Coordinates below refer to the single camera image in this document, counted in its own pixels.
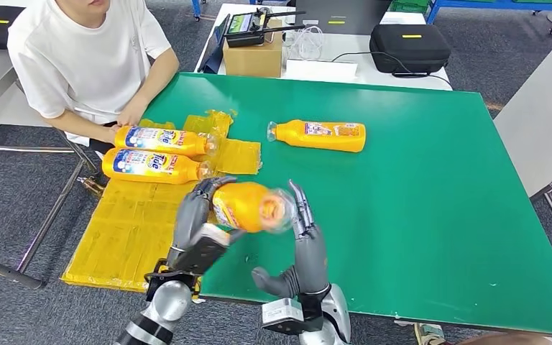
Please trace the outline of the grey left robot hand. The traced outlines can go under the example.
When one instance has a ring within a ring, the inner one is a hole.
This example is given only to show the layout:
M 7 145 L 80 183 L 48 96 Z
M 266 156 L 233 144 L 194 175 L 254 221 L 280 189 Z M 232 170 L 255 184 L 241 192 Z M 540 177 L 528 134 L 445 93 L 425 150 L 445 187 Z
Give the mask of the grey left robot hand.
M 228 175 L 206 178 L 185 195 L 175 218 L 173 240 L 166 258 L 168 267 L 174 267 L 176 259 L 192 245 L 193 237 L 207 222 L 216 190 L 236 181 L 236 177 Z

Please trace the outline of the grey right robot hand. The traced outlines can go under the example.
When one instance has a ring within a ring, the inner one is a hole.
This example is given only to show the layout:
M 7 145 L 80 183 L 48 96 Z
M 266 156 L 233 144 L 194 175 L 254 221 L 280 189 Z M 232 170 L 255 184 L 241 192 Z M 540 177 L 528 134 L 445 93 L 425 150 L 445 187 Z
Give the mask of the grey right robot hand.
M 326 245 L 323 233 L 316 223 L 304 190 L 292 180 L 295 208 L 293 231 L 295 262 L 278 276 L 271 276 L 262 267 L 251 271 L 254 284 L 261 291 L 279 298 L 294 298 L 299 294 L 315 295 L 329 287 Z

